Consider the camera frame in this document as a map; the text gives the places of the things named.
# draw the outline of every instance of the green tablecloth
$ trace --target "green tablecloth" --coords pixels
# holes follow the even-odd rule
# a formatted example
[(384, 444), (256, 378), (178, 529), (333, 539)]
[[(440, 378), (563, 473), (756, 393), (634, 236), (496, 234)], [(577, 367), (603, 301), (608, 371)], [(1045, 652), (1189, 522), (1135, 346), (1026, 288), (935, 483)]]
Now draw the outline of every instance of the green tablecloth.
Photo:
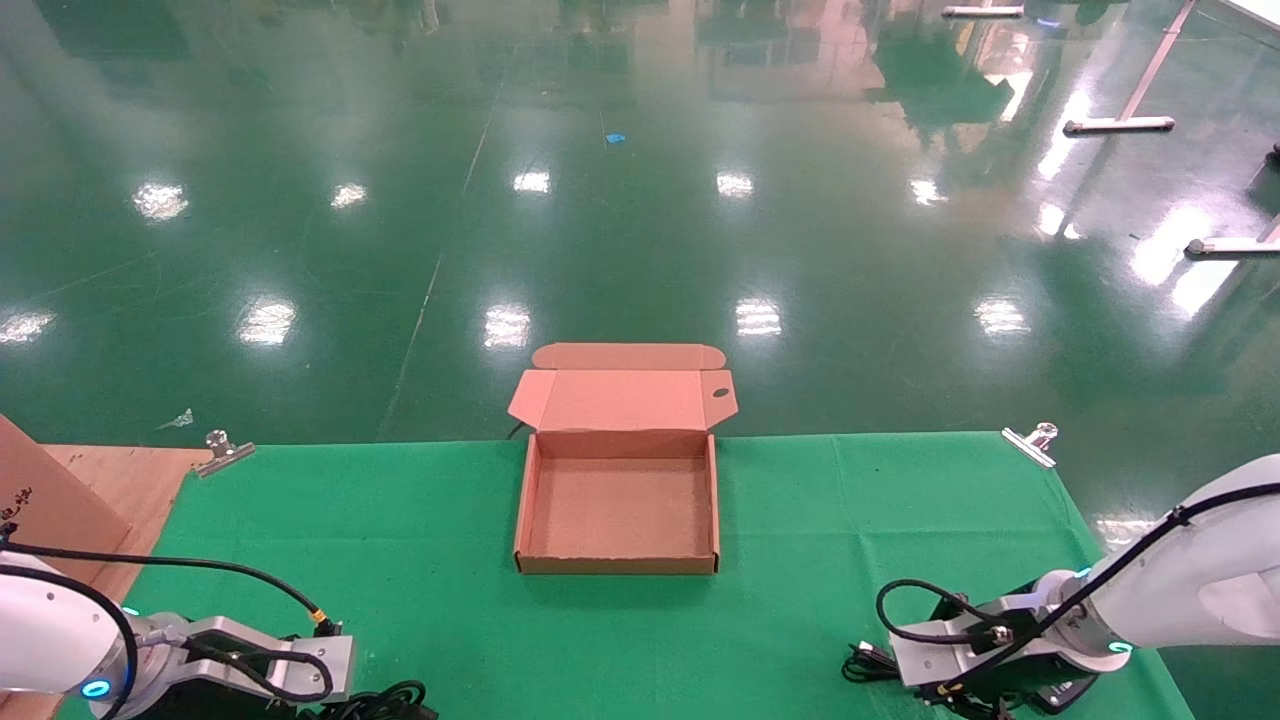
[[(156, 552), (279, 574), (357, 637), (358, 688), (417, 678), (449, 720), (947, 716), (896, 683), (841, 679), (846, 643), (886, 643), (879, 585), (914, 577), (988, 598), (1100, 555), (1057, 475), (998, 433), (732, 438), (717, 452), (717, 577), (518, 575), (518, 441), (261, 447), (188, 478)], [(936, 601), (900, 592), (901, 621)], [(206, 570), (147, 569), (129, 603), (308, 630), (276, 591)], [(1190, 717), (1155, 652), (1069, 716), (1121, 715)]]

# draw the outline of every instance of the glossy floor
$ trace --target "glossy floor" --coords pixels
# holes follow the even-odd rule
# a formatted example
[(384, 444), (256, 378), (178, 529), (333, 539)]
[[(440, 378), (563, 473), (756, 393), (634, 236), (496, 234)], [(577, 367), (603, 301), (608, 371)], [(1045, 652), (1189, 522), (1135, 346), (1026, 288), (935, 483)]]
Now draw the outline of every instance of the glossy floor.
[[(493, 438), (539, 345), (707, 342), (724, 434), (1052, 420), (1124, 543), (1280, 450), (1280, 260), (1180, 252), (1280, 213), (1280, 41), (1206, 1), (1142, 108), (1178, 128), (1070, 140), (1180, 3), (943, 4), (6, 0), (0, 407)], [(1201, 717), (1271, 711), (1274, 651), (1166, 657)]]

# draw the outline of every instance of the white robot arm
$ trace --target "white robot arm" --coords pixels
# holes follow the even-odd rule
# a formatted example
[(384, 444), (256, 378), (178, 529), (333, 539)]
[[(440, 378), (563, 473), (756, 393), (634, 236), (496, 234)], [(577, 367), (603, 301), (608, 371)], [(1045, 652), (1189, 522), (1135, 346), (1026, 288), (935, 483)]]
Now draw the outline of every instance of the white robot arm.
[(125, 614), (35, 557), (0, 551), (0, 691), (82, 697), (102, 720), (188, 717), (195, 705), (274, 719), (292, 712), (262, 698), (347, 701), (353, 659), (349, 635), (276, 639), (221, 616)]
[[(902, 585), (943, 598), (929, 620), (888, 621), (884, 596)], [(897, 580), (877, 610), (895, 657), (863, 643), (845, 676), (900, 678), (969, 717), (1005, 717), (1011, 696), (1060, 712), (1135, 647), (1280, 644), (1280, 455), (1202, 487), (1092, 569), (1053, 570), (977, 607)]]
[[(12, 552), (0, 552), (0, 565), (56, 573), (35, 557)], [(0, 575), (0, 689), (104, 697), (119, 684), (111, 682), (115, 673), (106, 673), (119, 655), (113, 653), (119, 637), (115, 623), (88, 597)]]

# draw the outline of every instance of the cable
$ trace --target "cable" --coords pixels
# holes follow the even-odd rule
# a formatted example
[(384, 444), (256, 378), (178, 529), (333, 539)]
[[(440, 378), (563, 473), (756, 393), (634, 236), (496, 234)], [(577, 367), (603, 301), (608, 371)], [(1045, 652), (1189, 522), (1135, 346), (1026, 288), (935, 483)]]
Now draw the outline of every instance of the cable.
[(1280, 483), (1265, 483), (1261, 486), (1239, 488), (1202, 500), (1187, 507), (1181, 505), (1174, 507), (1172, 511), (1170, 511), (1169, 515), (1165, 516), (1161, 524), (1152, 528), (1152, 530), (1148, 532), (1146, 536), (1138, 538), (1138, 541), (1134, 542), (1129, 547), (1129, 550), (1125, 551), (1125, 553), (1121, 555), (1120, 559), (1117, 559), (1110, 566), (1103, 569), (1097, 575), (1091, 577), (1087, 584), (1084, 584), (1080, 589), (1075, 591), (1070, 597), (1062, 601), (1062, 605), (1057, 606), (1057, 610), (1046, 615), (1043, 620), (1041, 620), (1034, 628), (1030, 629), (1030, 632), (1015, 638), (1014, 642), (1002, 647), (998, 652), (996, 652), (987, 660), (983, 660), (978, 665), (974, 665), (973, 667), (965, 670), (964, 673), (956, 675), (955, 678), (940, 685), (940, 693), (947, 694), (955, 692), (956, 689), (959, 689), (956, 688), (956, 685), (963, 685), (964, 682), (968, 680), (969, 678), (973, 678), (978, 673), (983, 673), (991, 667), (995, 667), (996, 665), (1007, 660), (1011, 655), (1014, 655), (1019, 650), (1027, 647), (1033, 639), (1044, 634), (1046, 630), (1048, 630), (1059, 620), (1065, 618), (1068, 612), (1075, 609), (1075, 606), (1084, 602), (1085, 598), (1088, 598), (1091, 594), (1094, 593), (1094, 591), (1101, 588), (1103, 584), (1111, 580), (1111, 578), (1116, 577), (1117, 573), (1120, 573), (1129, 564), (1137, 560), (1139, 555), (1147, 551), (1147, 548), (1156, 544), (1156, 542), (1160, 541), (1160, 538), (1167, 536), (1175, 528), (1189, 525), (1192, 518), (1201, 515), (1203, 512), (1208, 512), (1210, 510), (1215, 510), (1224, 505), (1230, 505), (1233, 502), (1240, 502), (1244, 500), (1254, 500), (1270, 495), (1280, 495)]
[(120, 632), (120, 638), (124, 641), (124, 684), (120, 685), (120, 694), (115, 696), (115, 701), (111, 702), (111, 705), (106, 708), (106, 714), (99, 717), (99, 720), (113, 720), (116, 715), (119, 715), (120, 708), (129, 701), (129, 694), (133, 693), (134, 675), (138, 670), (138, 641), (133, 637), (133, 628), (129, 626), (129, 620), (124, 616), (124, 612), (122, 612), (110, 598), (93, 587), (65, 575), (59, 575), (58, 573), (24, 568), (22, 565), (0, 565), (0, 575), (13, 575), (14, 578), (41, 580), (51, 585), (67, 588), (92, 600), (99, 607), (102, 609), (102, 612), (106, 612), (106, 615), (115, 621), (115, 626)]
[[(325, 666), (320, 659), (307, 655), (305, 652), (292, 652), (285, 650), (251, 650), (241, 652), (227, 652), (218, 650), (216, 647), (205, 644), (200, 641), (188, 639), (186, 647), (198, 651), (201, 655), (209, 657), (210, 660), (216, 660), (224, 665), (239, 670), (251, 683), (262, 688), (271, 697), (285, 700), (289, 702), (307, 703), (307, 702), (320, 702), (321, 700), (329, 697), (333, 693), (333, 675), (329, 673), (329, 667)], [(266, 657), (269, 660), (287, 660), (292, 662), (302, 662), (303, 665), (310, 665), (316, 669), (320, 675), (320, 682), (323, 691), (317, 693), (294, 693), (287, 691), (279, 685), (271, 684), (270, 680), (262, 676), (261, 673), (255, 670), (247, 660), (255, 660), (259, 657)]]
[(320, 610), (320, 606), (311, 602), (307, 596), (302, 594), (297, 588), (285, 583), (284, 580), (271, 575), (270, 573), (264, 573), (257, 568), (250, 568), (248, 565), (238, 565), (236, 562), (223, 562), (221, 560), (202, 560), (198, 557), (152, 557), (148, 555), (122, 555), (118, 552), (88, 552), (84, 550), (65, 550), (60, 547), (42, 547), (38, 544), (23, 544), (19, 542), (4, 541), (0, 542), (0, 551), (18, 552), (22, 555), (35, 555), (37, 557), (61, 557), (64, 560), (90, 560), (93, 562), (125, 562), (131, 565), (166, 565), (177, 568), (205, 568), (210, 570), (225, 570), (228, 573), (239, 573), (241, 575), (248, 575), (262, 580), (264, 583), (273, 585), (293, 600), (302, 603), (303, 607), (311, 615), (311, 620), (316, 624), (316, 632), (320, 635), (332, 635), (337, 632), (337, 625)]
[(417, 680), (403, 680), (380, 693), (356, 693), (347, 702), (329, 705), (316, 714), (303, 710), (298, 720), (398, 720), (417, 717), (434, 720), (434, 710), (422, 706), (426, 687)]
[(897, 662), (884, 651), (868, 642), (849, 646), (852, 653), (845, 659), (840, 674), (850, 683), (874, 683), (900, 679)]
[(884, 598), (888, 596), (890, 592), (897, 588), (908, 588), (908, 587), (927, 589), (933, 594), (946, 600), (947, 602), (951, 602), (961, 607), (965, 612), (975, 618), (980, 618), (989, 623), (1002, 623), (1002, 620), (998, 616), (978, 610), (977, 607), (969, 605), (969, 602), (966, 602), (963, 597), (947, 592), (940, 588), (938, 585), (934, 585), (933, 583), (916, 580), (915, 578), (904, 578), (901, 580), (893, 580), (892, 583), (888, 583), (887, 585), (881, 588), (881, 592), (876, 596), (876, 615), (879, 616), (881, 624), (884, 625), (886, 630), (893, 633), (895, 635), (902, 639), (924, 644), (972, 644), (974, 642), (983, 641), (991, 637), (989, 633), (964, 633), (959, 635), (925, 635), (922, 633), (913, 633), (910, 630), (904, 630), (899, 628), (897, 625), (890, 621), (887, 615), (884, 615)]

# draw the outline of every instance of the box lid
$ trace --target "box lid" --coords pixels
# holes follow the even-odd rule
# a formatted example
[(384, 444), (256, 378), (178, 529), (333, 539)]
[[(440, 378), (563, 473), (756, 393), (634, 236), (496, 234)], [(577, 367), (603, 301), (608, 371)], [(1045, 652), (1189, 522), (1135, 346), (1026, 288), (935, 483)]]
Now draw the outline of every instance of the box lid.
[(737, 413), (705, 345), (559, 342), (534, 352), (508, 411), (539, 432), (699, 430)]

